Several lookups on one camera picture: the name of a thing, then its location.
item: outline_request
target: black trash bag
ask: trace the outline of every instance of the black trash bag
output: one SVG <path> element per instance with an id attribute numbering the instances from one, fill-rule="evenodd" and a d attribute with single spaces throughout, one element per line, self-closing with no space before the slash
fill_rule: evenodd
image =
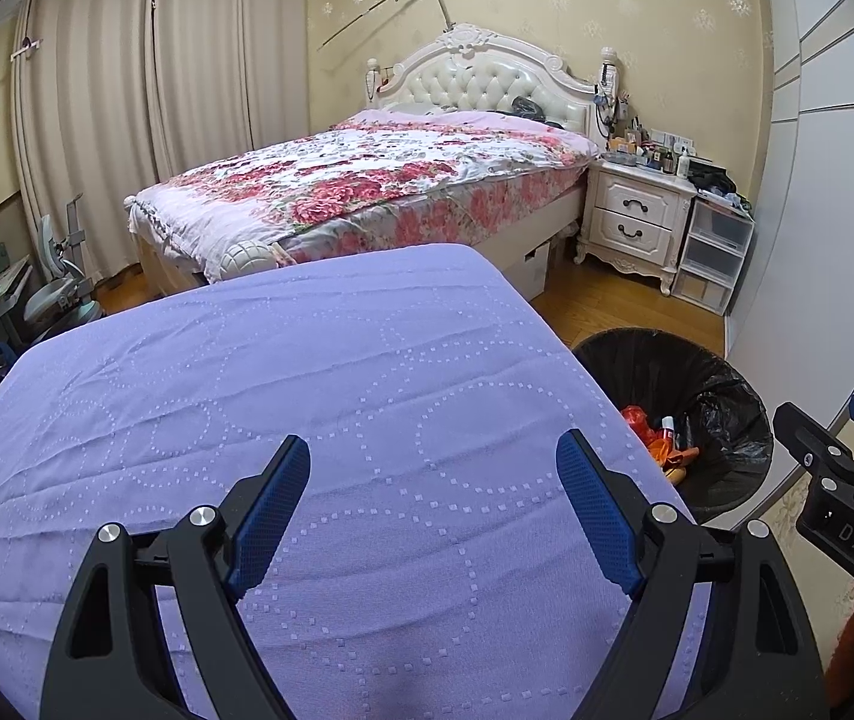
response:
<path id="1" fill-rule="evenodd" d="M 541 124 L 547 121 L 544 109 L 529 98 L 514 98 L 513 103 L 510 103 L 510 116 L 519 116 L 521 119 L 530 119 Z"/>
<path id="2" fill-rule="evenodd" d="M 697 522 L 759 490 L 774 455 L 771 423 L 759 395 L 726 361 L 685 338 L 639 327 L 598 333 L 574 355 L 618 410 L 639 406 L 654 429 L 673 416 L 678 448 L 699 447 L 678 486 Z"/>

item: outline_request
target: white bed frame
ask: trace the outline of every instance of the white bed frame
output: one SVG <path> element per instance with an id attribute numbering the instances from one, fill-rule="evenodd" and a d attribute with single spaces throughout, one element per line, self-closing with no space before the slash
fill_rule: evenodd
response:
<path id="1" fill-rule="evenodd" d="M 380 86 L 380 64 L 368 62 Z M 457 25 L 437 40 L 393 65 L 393 75 L 371 100 L 371 107 L 398 103 L 455 104 L 462 110 L 510 110 L 517 95 L 532 98 L 550 121 L 602 141 L 594 112 L 594 86 L 575 79 L 559 56 L 523 40 L 480 28 Z M 587 177 L 531 215 L 475 245 L 500 271 L 520 262 L 536 247 L 567 230 L 575 235 L 584 211 Z M 141 265 L 151 284 L 165 295 L 203 283 L 186 274 L 140 236 Z"/>

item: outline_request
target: pillow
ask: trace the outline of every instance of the pillow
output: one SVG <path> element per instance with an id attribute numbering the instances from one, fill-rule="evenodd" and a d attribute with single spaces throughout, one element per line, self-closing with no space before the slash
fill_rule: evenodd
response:
<path id="1" fill-rule="evenodd" d="M 408 116 L 435 116 L 443 113 L 443 108 L 432 103 L 394 103 L 387 105 L 391 113 L 406 113 Z"/>

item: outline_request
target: tufted headboard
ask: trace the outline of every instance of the tufted headboard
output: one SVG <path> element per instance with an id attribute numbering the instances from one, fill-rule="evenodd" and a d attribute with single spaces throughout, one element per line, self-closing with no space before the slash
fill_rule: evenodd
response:
<path id="1" fill-rule="evenodd" d="M 368 66 L 379 69 L 376 59 Z M 455 26 L 397 62 L 372 106 L 433 103 L 509 111 L 517 97 L 534 100 L 549 121 L 603 141 L 594 116 L 593 84 L 570 76 L 559 56 L 470 23 Z"/>

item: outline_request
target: white wardrobe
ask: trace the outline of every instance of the white wardrobe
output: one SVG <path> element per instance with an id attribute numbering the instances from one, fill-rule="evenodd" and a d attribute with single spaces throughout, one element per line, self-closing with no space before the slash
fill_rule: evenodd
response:
<path id="1" fill-rule="evenodd" d="M 854 392 L 854 0 L 771 0 L 774 108 L 755 246 L 728 359 L 771 417 L 793 401 L 840 429 Z M 798 466 L 782 447 L 732 527 Z"/>

